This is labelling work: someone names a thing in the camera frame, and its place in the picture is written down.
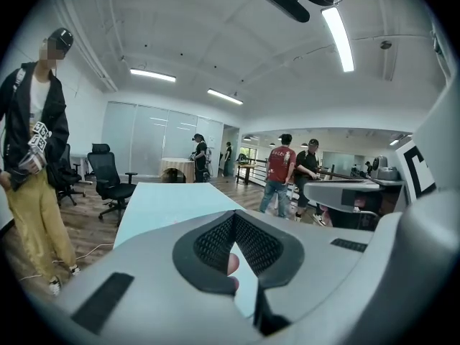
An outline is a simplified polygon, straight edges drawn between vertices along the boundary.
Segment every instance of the red t-shirt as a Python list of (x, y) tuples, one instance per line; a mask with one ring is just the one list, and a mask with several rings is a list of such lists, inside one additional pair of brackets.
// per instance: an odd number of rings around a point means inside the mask
[(289, 165), (295, 164), (295, 152), (288, 146), (275, 148), (268, 157), (270, 170), (268, 170), (268, 180), (284, 183), (288, 177)]

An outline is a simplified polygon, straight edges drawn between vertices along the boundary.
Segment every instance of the khaki pants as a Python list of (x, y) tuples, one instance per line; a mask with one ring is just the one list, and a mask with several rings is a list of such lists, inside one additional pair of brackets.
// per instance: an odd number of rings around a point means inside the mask
[(46, 170), (29, 176), (18, 191), (10, 189), (6, 196), (24, 249), (38, 273), (48, 281), (55, 276), (49, 242), (67, 266), (74, 266), (75, 252)]

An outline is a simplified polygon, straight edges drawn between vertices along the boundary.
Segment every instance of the black t-shirt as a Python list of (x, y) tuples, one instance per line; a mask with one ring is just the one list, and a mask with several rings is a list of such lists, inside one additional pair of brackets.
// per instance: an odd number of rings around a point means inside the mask
[[(204, 151), (204, 154), (206, 154), (206, 150), (208, 149), (208, 146), (206, 146), (206, 143), (204, 141), (198, 143), (196, 146), (196, 155), (198, 156), (201, 151)], [(202, 156), (198, 159), (195, 160), (196, 166), (198, 169), (204, 169), (206, 166), (206, 156)]]
[[(316, 168), (319, 166), (319, 162), (316, 159), (316, 156), (307, 151), (302, 151), (297, 155), (297, 158), (295, 159), (295, 167), (297, 169), (297, 166), (302, 165), (305, 169), (309, 169), (311, 172), (316, 174)], [(311, 176), (305, 174), (304, 172), (301, 172), (299, 170), (295, 170), (294, 176), (296, 178), (301, 178), (305, 177), (308, 179), (311, 179)]]
[(231, 147), (228, 147), (227, 148), (227, 152), (229, 154), (229, 156), (227, 157), (228, 160), (230, 160), (230, 157), (231, 157)]

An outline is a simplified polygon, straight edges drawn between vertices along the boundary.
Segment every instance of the black office chair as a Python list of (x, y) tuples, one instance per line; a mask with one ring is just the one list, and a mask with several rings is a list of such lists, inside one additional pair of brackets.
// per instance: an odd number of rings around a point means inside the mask
[(64, 153), (60, 157), (59, 161), (55, 164), (55, 169), (58, 173), (59, 185), (56, 187), (57, 204), (60, 206), (60, 202), (63, 198), (69, 197), (74, 206), (77, 203), (73, 200), (73, 195), (80, 194), (86, 197), (85, 192), (78, 192), (73, 189), (73, 186), (81, 180), (81, 176), (70, 166), (70, 145), (66, 144)]
[(96, 176), (96, 192), (103, 200), (111, 199), (116, 203), (110, 202), (110, 208), (99, 214), (99, 220), (108, 212), (118, 211), (118, 224), (121, 222), (121, 211), (126, 209), (126, 198), (132, 196), (136, 186), (131, 184), (132, 176), (137, 175), (137, 172), (127, 172), (129, 183), (121, 183), (118, 172), (115, 166), (115, 156), (110, 152), (108, 144), (93, 144), (93, 151), (88, 153), (88, 161), (93, 168)]

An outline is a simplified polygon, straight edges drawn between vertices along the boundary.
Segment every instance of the fluorescent light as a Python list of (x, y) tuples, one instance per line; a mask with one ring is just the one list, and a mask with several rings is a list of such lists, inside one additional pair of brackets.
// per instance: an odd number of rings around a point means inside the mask
[(215, 91), (213, 89), (208, 89), (208, 93), (210, 95), (215, 95), (217, 97), (223, 98), (224, 100), (231, 101), (231, 102), (233, 102), (234, 104), (237, 104), (237, 105), (242, 105), (243, 104), (243, 101), (236, 100), (235, 98), (232, 98), (230, 96), (224, 95), (224, 94), (222, 94), (220, 92), (217, 92), (217, 91)]
[(137, 70), (131, 69), (131, 74), (135, 75), (144, 75), (146, 77), (156, 78), (156, 79), (163, 79), (164, 81), (175, 82), (175, 77), (171, 77), (170, 75), (159, 74), (154, 72), (148, 72), (146, 70)]
[(346, 36), (345, 26), (339, 11), (334, 7), (321, 10), (321, 13), (331, 30), (333, 40), (339, 51), (342, 66), (344, 67), (344, 72), (352, 72), (354, 70), (353, 56), (351, 55), (350, 42)]

